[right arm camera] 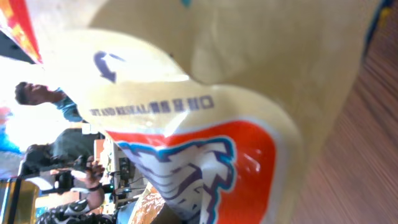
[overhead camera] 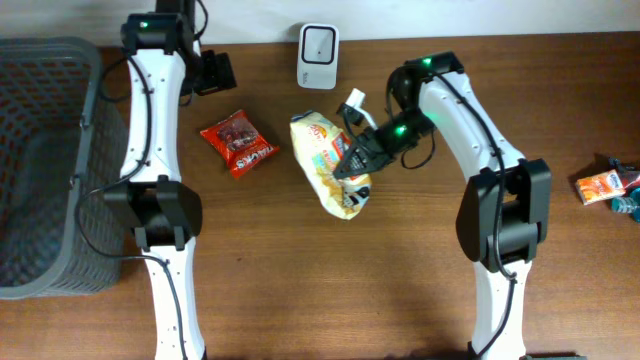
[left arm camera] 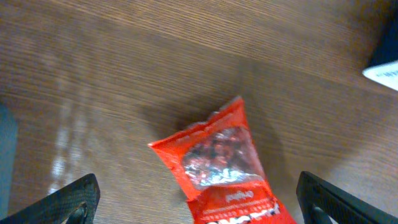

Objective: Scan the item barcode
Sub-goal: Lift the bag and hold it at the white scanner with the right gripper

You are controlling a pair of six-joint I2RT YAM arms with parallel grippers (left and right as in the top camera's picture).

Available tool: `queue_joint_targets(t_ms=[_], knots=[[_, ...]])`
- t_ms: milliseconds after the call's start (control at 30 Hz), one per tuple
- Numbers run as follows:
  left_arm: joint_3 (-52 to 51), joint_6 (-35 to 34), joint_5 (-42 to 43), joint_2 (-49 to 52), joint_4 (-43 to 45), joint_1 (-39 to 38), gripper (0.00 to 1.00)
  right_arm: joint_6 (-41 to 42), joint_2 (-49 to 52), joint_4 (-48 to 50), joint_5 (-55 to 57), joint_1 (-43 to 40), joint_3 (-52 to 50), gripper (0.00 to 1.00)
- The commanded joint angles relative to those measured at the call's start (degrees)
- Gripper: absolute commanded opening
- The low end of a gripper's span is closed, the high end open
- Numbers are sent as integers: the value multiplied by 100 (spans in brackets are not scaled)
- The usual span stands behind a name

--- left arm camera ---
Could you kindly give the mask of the red snack bag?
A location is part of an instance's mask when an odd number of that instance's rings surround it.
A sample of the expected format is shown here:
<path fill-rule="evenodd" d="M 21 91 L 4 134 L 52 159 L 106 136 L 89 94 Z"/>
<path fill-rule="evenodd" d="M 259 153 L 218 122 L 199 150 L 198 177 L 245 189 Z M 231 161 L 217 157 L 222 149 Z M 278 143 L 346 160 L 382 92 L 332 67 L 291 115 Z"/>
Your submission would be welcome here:
<path fill-rule="evenodd" d="M 294 223 L 267 181 L 240 96 L 149 147 L 173 173 L 194 224 Z"/>

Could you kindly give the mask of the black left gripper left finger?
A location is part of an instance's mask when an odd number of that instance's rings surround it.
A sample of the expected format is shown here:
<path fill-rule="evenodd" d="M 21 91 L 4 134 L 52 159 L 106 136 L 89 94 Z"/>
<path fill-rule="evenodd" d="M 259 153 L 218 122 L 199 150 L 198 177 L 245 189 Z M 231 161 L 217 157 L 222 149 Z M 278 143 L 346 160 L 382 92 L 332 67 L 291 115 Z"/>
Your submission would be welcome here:
<path fill-rule="evenodd" d="M 94 174 L 87 174 L 42 200 L 1 220 L 1 224 L 92 224 L 100 200 Z"/>

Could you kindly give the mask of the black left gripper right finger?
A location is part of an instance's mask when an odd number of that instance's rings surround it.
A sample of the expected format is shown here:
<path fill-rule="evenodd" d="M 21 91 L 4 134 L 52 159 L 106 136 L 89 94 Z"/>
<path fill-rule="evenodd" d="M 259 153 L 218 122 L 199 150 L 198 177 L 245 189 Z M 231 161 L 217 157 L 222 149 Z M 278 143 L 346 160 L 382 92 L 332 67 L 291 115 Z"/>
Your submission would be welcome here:
<path fill-rule="evenodd" d="M 308 171 L 300 173 L 297 199 L 305 224 L 397 224 L 397 218 Z"/>

